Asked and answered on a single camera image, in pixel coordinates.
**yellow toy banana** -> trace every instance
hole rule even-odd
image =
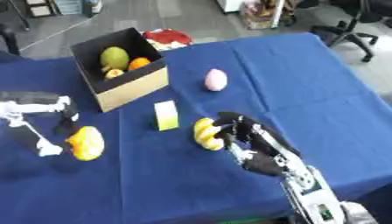
[[[222,139],[214,138],[221,127],[213,126],[214,120],[208,117],[198,120],[193,126],[194,140],[206,150],[218,151],[224,147]]]

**yellow fruit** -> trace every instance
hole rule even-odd
[[[105,147],[102,134],[97,128],[91,126],[79,129],[66,142],[73,146],[73,155],[83,161],[98,158]]]
[[[210,151],[218,151],[224,147],[222,139],[214,138],[221,127],[213,126],[214,120],[208,117],[198,120],[193,126],[194,140]]]
[[[106,75],[105,75],[105,80],[113,79],[113,78],[115,78],[115,77],[117,77],[117,76],[120,76],[120,75],[122,75],[122,74],[124,74],[123,70],[120,70],[120,69],[112,69],[112,70],[110,70],[110,71],[108,71],[108,72],[106,73]]]

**chair leg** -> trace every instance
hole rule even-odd
[[[8,0],[8,3],[14,8],[15,12],[17,13],[17,16],[22,20],[22,23],[24,24],[24,29],[29,31],[30,30],[30,25],[29,22],[27,22],[27,18],[22,14],[20,9],[15,5],[13,0]]]
[[[369,42],[369,44],[370,44],[371,46],[375,45],[375,43],[376,43],[377,40],[378,40],[378,37],[377,37],[377,36],[372,35],[372,34],[368,34],[368,33],[357,32],[357,35],[358,35],[359,37],[361,37],[361,38],[371,38],[371,40],[370,40],[370,42]]]
[[[351,33],[346,37],[346,39],[350,42],[355,43],[366,53],[366,56],[362,59],[363,62],[369,62],[375,56],[372,50],[370,50],[368,44],[365,43],[358,35]]]
[[[329,47],[336,46],[337,44],[342,42],[344,39],[346,39],[347,35],[349,35],[349,34],[347,34],[347,33],[340,34],[337,38],[333,39],[329,44],[327,44],[327,46],[329,46]]]
[[[8,47],[8,51],[15,55],[20,55],[20,51],[17,44],[17,39],[15,38],[15,33],[5,26],[4,24],[0,24],[0,36],[2,36],[5,40],[5,44]]]
[[[311,32],[312,33],[317,33],[319,31],[322,32],[331,32],[336,35],[340,35],[343,33],[343,30],[340,29],[339,27],[333,27],[333,26],[324,26],[324,25],[314,25],[311,27]]]

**red cloth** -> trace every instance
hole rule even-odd
[[[177,41],[184,45],[190,45],[192,43],[191,37],[180,31],[174,30],[162,30],[162,31],[146,31],[143,34],[146,39],[155,40],[161,44],[167,45],[173,41]]]

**yellow sponge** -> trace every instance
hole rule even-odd
[[[193,126],[194,140],[210,151],[218,151],[224,147],[222,139],[214,138],[221,127],[213,126],[214,120],[208,117],[198,120]]]
[[[154,104],[159,130],[172,130],[179,127],[179,115],[174,101],[162,101]]]

